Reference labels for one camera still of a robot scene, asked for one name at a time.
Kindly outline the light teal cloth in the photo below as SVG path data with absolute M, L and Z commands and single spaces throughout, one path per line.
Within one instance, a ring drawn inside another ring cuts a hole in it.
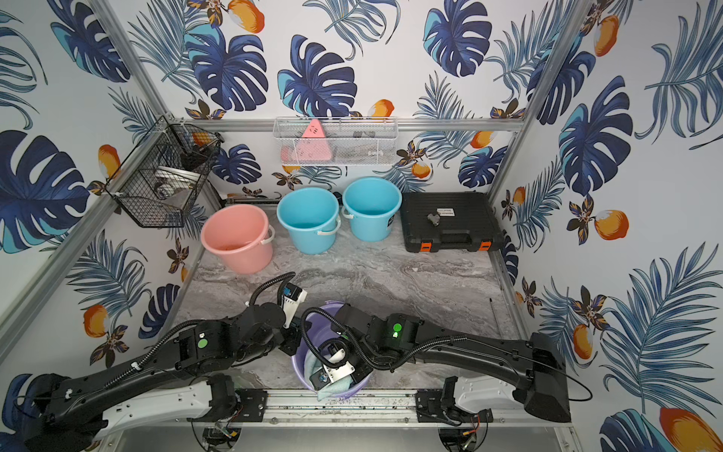
M 338 382 L 333 382 L 321 390 L 316 392 L 316 398 L 318 401 L 329 399 L 330 397 L 340 396 L 342 393 L 346 393 L 352 386 L 353 380 L 350 376 L 346 376 Z

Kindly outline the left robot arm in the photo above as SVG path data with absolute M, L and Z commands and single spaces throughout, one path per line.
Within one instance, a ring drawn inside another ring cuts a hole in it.
M 204 420 L 230 416 L 235 393 L 223 371 L 299 345 L 284 312 L 284 296 L 300 292 L 294 277 L 288 272 L 261 284 L 236 316 L 186 320 L 145 354 L 90 376 L 17 376 L 1 412 L 14 432 L 13 449 L 81 451 L 109 428 L 110 409 L 172 382 L 199 382 L 209 390 Z

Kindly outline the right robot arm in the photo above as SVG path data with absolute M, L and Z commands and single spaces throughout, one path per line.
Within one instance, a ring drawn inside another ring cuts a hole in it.
M 368 375 L 394 373 L 406 363 L 438 363 L 511 384 L 513 399 L 538 419 L 572 420 L 573 378 L 554 341 L 543 333 L 527 340 L 495 339 L 452 331 L 415 316 L 379 318 L 350 304 L 334 315 L 309 308 L 293 325 L 328 369 L 352 365 Z

